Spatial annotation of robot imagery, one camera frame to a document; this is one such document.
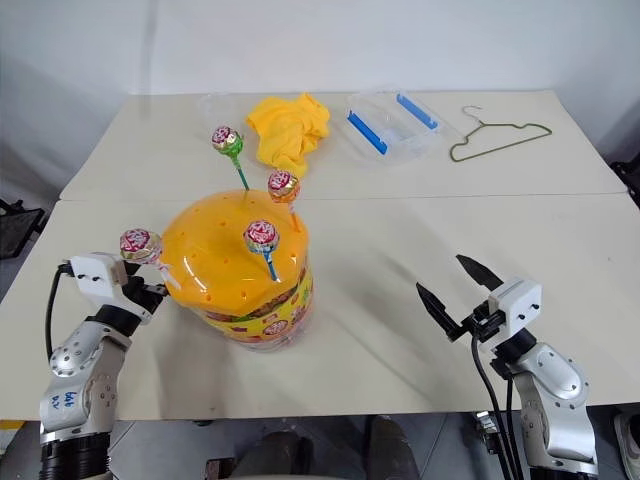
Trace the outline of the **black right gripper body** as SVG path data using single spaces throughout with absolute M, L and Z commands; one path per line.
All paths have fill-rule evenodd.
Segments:
M 498 334 L 500 326 L 506 322 L 505 313 L 501 310 L 490 312 L 489 304 L 482 303 L 467 316 L 460 325 L 447 334 L 451 342 L 457 341 L 466 333 L 485 342 Z

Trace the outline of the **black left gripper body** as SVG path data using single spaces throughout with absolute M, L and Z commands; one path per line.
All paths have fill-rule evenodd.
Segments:
M 146 297 L 142 286 L 147 284 L 140 276 L 128 277 L 127 282 L 120 287 L 117 307 L 123 313 L 117 315 L 118 326 L 140 326 L 150 323 L 153 314 L 161 304 L 161 300 Z

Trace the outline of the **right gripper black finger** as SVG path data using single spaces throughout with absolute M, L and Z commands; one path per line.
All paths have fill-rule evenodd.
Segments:
M 447 338 L 456 340 L 458 338 L 458 324 L 448 315 L 444 304 L 419 282 L 416 283 L 416 289 L 425 309 L 442 328 Z
M 488 267 L 465 255 L 458 254 L 456 259 L 477 284 L 487 288 L 489 291 L 494 291 L 501 286 L 501 279 Z

